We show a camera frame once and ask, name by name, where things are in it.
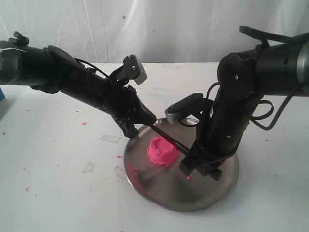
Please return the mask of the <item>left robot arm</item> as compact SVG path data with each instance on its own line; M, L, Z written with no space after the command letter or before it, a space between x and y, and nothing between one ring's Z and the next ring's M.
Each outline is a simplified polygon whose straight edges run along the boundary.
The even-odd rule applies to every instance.
M1 85L29 86L49 94L62 92L109 114L127 138L138 135L136 125L152 125L156 116L139 99L137 85L147 74L136 55L124 58L123 65L107 75L95 65L74 58L56 46L38 49L29 46L19 32L0 43Z

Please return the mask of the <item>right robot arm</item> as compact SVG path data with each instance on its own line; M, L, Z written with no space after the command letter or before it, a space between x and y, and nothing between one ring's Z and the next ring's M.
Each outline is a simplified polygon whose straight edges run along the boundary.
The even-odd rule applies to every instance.
M239 31L260 41L254 49L230 53L217 68L214 100L184 99L189 114L199 119L196 139L180 170L197 170L218 180L219 167L235 154L248 124L273 116L263 130L271 130L293 96L309 94L309 36L278 35L241 26Z

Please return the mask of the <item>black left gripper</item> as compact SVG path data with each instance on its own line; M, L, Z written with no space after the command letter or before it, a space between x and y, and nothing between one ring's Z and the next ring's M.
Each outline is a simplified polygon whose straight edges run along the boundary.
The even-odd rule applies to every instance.
M61 84L60 92L111 115L129 139L138 135L135 124L152 125L157 121L132 87L114 85L91 70L72 72Z

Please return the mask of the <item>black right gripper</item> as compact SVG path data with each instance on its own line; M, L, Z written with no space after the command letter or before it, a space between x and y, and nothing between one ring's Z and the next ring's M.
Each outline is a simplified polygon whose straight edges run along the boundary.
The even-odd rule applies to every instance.
M226 159L235 154L240 140L249 124L249 116L257 108L262 94L251 94L241 100L226 98L222 91L217 92L212 105L212 117L199 126L197 141L203 152L214 159ZM194 169L202 176L220 180L222 162L207 164L201 157L201 149L192 145L188 154L180 162L179 169L190 175Z

